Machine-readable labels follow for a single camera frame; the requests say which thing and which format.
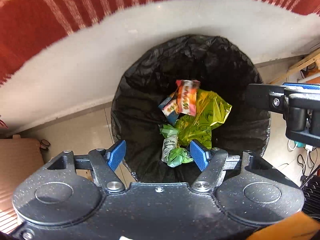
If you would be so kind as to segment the black lined trash bin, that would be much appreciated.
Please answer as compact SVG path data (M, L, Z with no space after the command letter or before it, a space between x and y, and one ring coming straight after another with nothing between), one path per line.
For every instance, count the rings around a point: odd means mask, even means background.
M263 156L271 116L245 90L262 79L249 57L220 36L186 35L148 50L122 76L111 108L125 164L144 183L192 183L200 174L190 145Z

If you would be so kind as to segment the pink ribbed suitcase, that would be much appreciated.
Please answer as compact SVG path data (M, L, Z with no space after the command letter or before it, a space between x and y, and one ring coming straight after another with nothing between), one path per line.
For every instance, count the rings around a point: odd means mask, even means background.
M13 193L25 179L44 165L40 143L19 135L2 139L0 148L1 232L10 233L18 226L12 205Z

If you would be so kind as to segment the colourful fruit snack packet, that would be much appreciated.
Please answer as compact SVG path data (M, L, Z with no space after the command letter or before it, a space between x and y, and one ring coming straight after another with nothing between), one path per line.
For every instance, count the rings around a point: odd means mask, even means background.
M177 80L177 105L179 112L186 115L196 115L196 99L200 82L197 80Z

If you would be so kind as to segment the green white wrapper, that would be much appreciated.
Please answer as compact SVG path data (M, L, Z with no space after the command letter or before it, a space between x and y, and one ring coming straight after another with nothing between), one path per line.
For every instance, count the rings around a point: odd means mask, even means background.
M180 147L178 143L179 130L171 125L159 127L164 137L161 161L169 167L177 167L181 164L192 163L194 160L186 148Z

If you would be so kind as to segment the large gold foil wrapper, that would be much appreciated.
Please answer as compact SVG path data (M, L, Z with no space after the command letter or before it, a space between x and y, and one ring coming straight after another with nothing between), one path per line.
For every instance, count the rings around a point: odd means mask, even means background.
M179 145L187 147L192 140L197 140L204 147L211 149L212 130L225 123L231 110L232 105L216 92L199 89L196 115L184 115L176 122L175 127L179 130Z

